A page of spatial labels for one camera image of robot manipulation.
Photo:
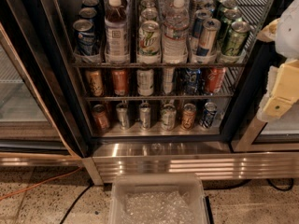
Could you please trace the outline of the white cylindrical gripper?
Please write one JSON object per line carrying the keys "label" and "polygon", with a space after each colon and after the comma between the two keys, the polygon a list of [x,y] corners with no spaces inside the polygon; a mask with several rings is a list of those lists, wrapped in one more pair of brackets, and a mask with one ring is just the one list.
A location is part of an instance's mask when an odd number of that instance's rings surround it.
{"label": "white cylindrical gripper", "polygon": [[[279,19],[271,21],[258,34],[257,39],[272,42],[276,39]],[[280,119],[299,100],[299,61],[288,59],[280,67],[268,71],[266,93],[259,104],[257,119],[271,122]]]}

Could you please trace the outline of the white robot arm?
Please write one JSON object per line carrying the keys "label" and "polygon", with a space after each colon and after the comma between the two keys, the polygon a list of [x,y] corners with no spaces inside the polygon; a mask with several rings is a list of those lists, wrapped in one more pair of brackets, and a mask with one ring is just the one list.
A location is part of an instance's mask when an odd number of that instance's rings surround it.
{"label": "white robot arm", "polygon": [[279,68],[269,68],[266,94],[257,112],[258,120],[271,122],[280,119],[299,100],[299,0],[293,0],[257,38],[274,41],[276,53],[286,58]]}

